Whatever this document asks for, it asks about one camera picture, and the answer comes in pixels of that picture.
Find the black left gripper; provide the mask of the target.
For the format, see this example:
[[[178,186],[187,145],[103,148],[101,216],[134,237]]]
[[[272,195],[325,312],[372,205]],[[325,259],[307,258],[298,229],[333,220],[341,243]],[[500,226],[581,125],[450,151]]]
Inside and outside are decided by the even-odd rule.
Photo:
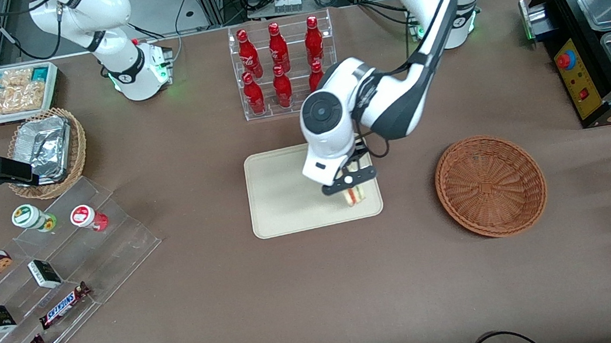
[[[368,152],[354,152],[346,161],[344,166],[338,170],[334,178],[334,183],[331,186],[323,186],[322,193],[325,196],[331,196],[337,193],[343,193],[346,199],[352,198],[351,189],[362,185],[363,190],[371,190],[374,188],[373,180],[377,176],[377,170],[373,165],[361,166],[361,159],[367,156]]]

